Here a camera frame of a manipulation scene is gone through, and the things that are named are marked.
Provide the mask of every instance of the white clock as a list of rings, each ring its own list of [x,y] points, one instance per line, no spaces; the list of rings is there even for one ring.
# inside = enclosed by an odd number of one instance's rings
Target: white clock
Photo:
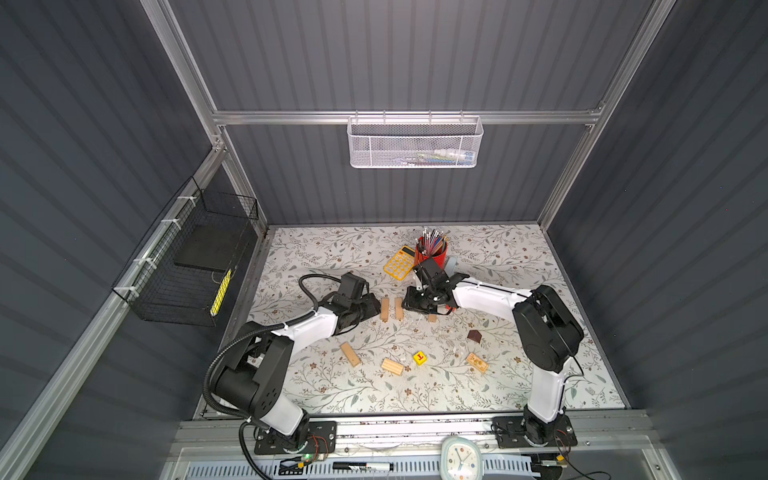
[[[481,480],[482,453],[473,442],[462,437],[448,437],[440,453],[442,480]]]

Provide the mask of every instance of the marker pen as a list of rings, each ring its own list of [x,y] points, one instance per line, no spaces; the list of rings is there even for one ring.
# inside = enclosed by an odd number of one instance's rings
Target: marker pen
[[[334,470],[355,470],[357,472],[392,472],[395,466],[384,462],[334,462]]]

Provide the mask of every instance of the floral tablecloth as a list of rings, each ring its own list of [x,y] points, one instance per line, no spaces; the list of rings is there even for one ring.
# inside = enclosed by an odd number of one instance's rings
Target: floral tablecloth
[[[275,323],[306,312],[311,303],[299,289],[305,273],[341,276],[354,272],[367,279],[378,298],[402,297],[402,282],[382,268],[404,244],[415,244],[424,227],[278,228],[259,281],[249,320]],[[537,225],[439,227],[449,239],[457,271],[498,285],[533,289],[553,286],[577,320],[581,315]],[[306,285],[320,298],[336,288],[328,280]],[[531,363],[522,351],[514,323],[478,311],[459,309],[439,316],[405,312],[389,320],[370,319],[354,331],[315,342],[289,369],[283,386],[288,398],[309,412],[447,412],[521,409],[531,391]],[[470,329],[480,344],[467,340]],[[623,408],[594,341],[585,329],[578,360],[585,377],[568,381],[565,405],[575,409]],[[362,364],[352,367],[339,346],[349,344]],[[427,362],[417,366],[418,351]],[[480,373],[466,358],[474,353],[490,366]],[[381,369],[385,358],[405,366],[402,376]]]

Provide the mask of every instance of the dark brown block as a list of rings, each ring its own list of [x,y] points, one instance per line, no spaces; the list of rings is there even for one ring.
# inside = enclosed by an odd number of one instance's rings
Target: dark brown block
[[[478,332],[477,330],[469,330],[467,338],[473,342],[480,343],[480,340],[482,339],[482,333]]]

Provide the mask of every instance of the pencil cup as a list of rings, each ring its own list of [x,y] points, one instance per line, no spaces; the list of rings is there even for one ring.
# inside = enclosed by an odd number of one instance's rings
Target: pencil cup
[[[421,250],[419,250],[419,245],[422,244],[424,241],[424,237],[419,238],[419,242],[416,244],[416,255],[413,258],[413,265],[419,265],[424,260],[427,260],[429,257],[424,255]],[[445,242],[445,247],[443,247],[442,252],[438,253],[437,255],[432,255],[432,258],[435,259],[435,262],[440,266],[440,268],[445,268],[445,255],[448,253],[448,242]]]

